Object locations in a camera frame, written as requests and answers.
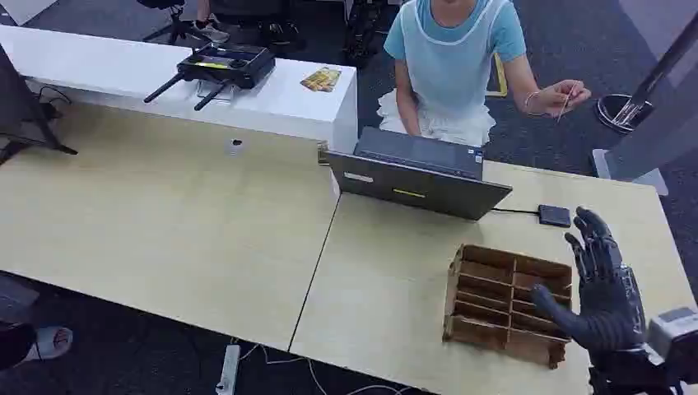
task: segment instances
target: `power strip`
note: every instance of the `power strip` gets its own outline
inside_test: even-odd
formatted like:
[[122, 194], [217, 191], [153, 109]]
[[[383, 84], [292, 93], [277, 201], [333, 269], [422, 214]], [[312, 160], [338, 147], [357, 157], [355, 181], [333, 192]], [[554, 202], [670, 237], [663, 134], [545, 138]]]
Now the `power strip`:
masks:
[[233, 395], [235, 391], [235, 376], [238, 373], [240, 346], [231, 344], [226, 347], [226, 357], [223, 359], [221, 381], [216, 385], [218, 395]]

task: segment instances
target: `bracelet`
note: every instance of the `bracelet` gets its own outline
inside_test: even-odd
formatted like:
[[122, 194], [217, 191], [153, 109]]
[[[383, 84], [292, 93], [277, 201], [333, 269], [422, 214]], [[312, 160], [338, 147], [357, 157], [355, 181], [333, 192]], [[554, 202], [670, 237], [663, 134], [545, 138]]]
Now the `bracelet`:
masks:
[[528, 111], [528, 102], [531, 101], [531, 98], [533, 98], [535, 95], [537, 95], [539, 93], [541, 93], [541, 91], [535, 91], [535, 92], [529, 93], [528, 96], [526, 96], [526, 100], [523, 101], [523, 108], [526, 109], [526, 114], [532, 115], [534, 117], [540, 117], [540, 116], [545, 115], [545, 113], [532, 113], [532, 112]]

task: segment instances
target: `woman's arm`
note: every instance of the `woman's arm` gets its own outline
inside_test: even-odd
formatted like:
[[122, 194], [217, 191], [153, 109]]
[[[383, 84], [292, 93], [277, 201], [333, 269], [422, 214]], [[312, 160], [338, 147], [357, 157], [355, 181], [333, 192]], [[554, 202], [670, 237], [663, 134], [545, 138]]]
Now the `woman's arm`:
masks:
[[557, 117], [574, 109], [591, 96], [582, 81], [564, 80], [539, 89], [526, 55], [504, 63], [516, 106], [526, 114], [548, 114]]
[[398, 86], [396, 98], [398, 100], [398, 112], [403, 121], [407, 134], [420, 136], [419, 118], [416, 114], [416, 101], [412, 91], [410, 75], [407, 72], [407, 63], [404, 60], [395, 61], [395, 83]]

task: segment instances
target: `white cable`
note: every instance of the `white cable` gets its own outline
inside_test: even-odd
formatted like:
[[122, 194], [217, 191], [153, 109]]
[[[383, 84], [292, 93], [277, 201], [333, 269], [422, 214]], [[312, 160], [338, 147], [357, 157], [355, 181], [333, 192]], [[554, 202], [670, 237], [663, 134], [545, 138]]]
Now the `white cable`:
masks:
[[403, 389], [403, 390], [398, 391], [397, 389], [395, 389], [395, 388], [393, 388], [393, 387], [388, 387], [387, 385], [369, 385], [369, 386], [366, 386], [366, 387], [359, 388], [359, 389], [356, 389], [356, 390], [354, 390], [354, 391], [351, 391], [351, 392], [348, 393], [347, 395], [356, 395], [357, 393], [362, 393], [362, 392], [364, 392], [365, 390], [367, 390], [367, 389], [372, 389], [372, 388], [389, 389], [390, 391], [393, 391], [393, 393], [394, 393], [395, 395], [400, 395], [401, 393], [403, 393], [403, 391], [404, 391], [405, 389], [407, 389], [407, 388], [405, 388], [405, 389]]
[[252, 347], [249, 351], [247, 351], [247, 354], [243, 355], [242, 358], [240, 358], [238, 361], [242, 361], [243, 359], [247, 358], [250, 354], [252, 354], [252, 351], [254, 351], [254, 349], [257, 347], [259, 347], [259, 344], [255, 344], [254, 347]]
[[[307, 360], [307, 361], [308, 361], [308, 366], [310, 367], [310, 376], [312, 376], [313, 381], [315, 381], [315, 385], [318, 386], [318, 388], [320, 389], [320, 392], [323, 393], [323, 395], [328, 395], [327, 392], [325, 391], [325, 389], [323, 388], [323, 386], [320, 385], [320, 382], [318, 381], [318, 378], [315, 377], [315, 371], [313, 370], [313, 361], [310, 360], [309, 358], [305, 358], [305, 357], [303, 357], [303, 356], [299, 356], [299, 357], [297, 357], [297, 358], [293, 358], [293, 359], [290, 359], [290, 360], [269, 360], [269, 355], [267, 354], [267, 348], [264, 347], [264, 346], [262, 346], [262, 345], [260, 345], [260, 344], [255, 344], [254, 347], [252, 347], [249, 351], [247, 351], [247, 354], [243, 355], [242, 358], [239, 359], [239, 361], [242, 361], [242, 360], [244, 360], [245, 358], [247, 358], [248, 356], [250, 356], [250, 355], [252, 354], [252, 351], [254, 351], [254, 349], [257, 348], [258, 346], [261, 346], [261, 347], [262, 347], [262, 352], [264, 353], [264, 362], [265, 362], [267, 365], [288, 364], [288, 363], [296, 362], [296, 361], [299, 361], [299, 360]], [[358, 393], [362, 393], [362, 392], [364, 392], [364, 391], [366, 391], [366, 390], [373, 389], [373, 388], [388, 389], [388, 390], [390, 390], [390, 391], [393, 391], [393, 395], [402, 395], [402, 394], [403, 394], [405, 391], [407, 391], [408, 389], [412, 389], [412, 387], [405, 387], [405, 388], [403, 388], [403, 389], [401, 389], [401, 390], [398, 391], [397, 389], [392, 388], [392, 387], [388, 387], [387, 385], [369, 385], [369, 386], [366, 386], [366, 387], [363, 387], [363, 388], [355, 389], [354, 391], [351, 391], [351, 392], [348, 393], [347, 395], [357, 395]]]
[[308, 360], [308, 366], [310, 366], [310, 375], [313, 376], [313, 380], [315, 381], [315, 385], [317, 385], [318, 388], [320, 388], [320, 392], [323, 393], [323, 395], [327, 395], [323, 386], [320, 385], [320, 383], [318, 383], [318, 380], [315, 378], [315, 372], [313, 371], [313, 362]]

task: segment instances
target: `laptop keyboard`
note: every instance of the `laptop keyboard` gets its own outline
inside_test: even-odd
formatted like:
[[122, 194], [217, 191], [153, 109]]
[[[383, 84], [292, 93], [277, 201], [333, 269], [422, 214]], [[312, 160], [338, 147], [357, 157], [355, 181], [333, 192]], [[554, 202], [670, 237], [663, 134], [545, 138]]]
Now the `laptop keyboard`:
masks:
[[438, 166], [425, 162], [418, 162], [416, 160], [397, 158], [395, 156], [379, 154], [378, 152], [363, 151], [359, 154], [359, 156], [363, 156], [369, 159], [380, 160], [383, 162], [394, 163], [396, 165], [417, 167], [418, 169], [435, 171], [436, 173], [453, 175], [455, 177], [464, 177], [466, 179], [478, 179], [477, 174], [474, 174], [469, 171], [451, 169], [449, 167]]

